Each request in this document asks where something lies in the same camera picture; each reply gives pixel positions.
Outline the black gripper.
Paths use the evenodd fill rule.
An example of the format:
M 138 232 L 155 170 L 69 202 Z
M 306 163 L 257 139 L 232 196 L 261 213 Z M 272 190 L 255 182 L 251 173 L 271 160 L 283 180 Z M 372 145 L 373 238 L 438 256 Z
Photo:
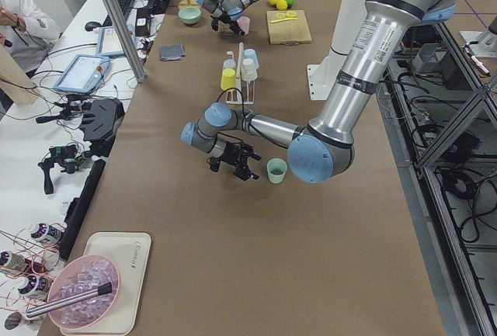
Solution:
M 221 16 L 218 16 L 218 17 L 215 17 L 215 16 L 211 16 L 212 20 L 211 20 L 211 28 L 212 30 L 218 30 L 219 29 L 219 22 L 222 22 L 226 25 L 228 25 L 229 29 L 241 36 L 242 35 L 242 29 L 241 27 L 239 26 L 239 24 L 232 20 L 228 15 L 226 14 L 222 14 Z
M 261 160 L 261 156 L 258 155 L 254 148 L 245 143 L 232 143 L 227 142 L 222 155 L 219 160 L 235 167 L 233 174 L 240 178 L 242 181 L 247 181 L 249 179 L 259 179 L 259 175 L 253 173 L 248 166 L 249 158 L 253 158 L 256 161 Z

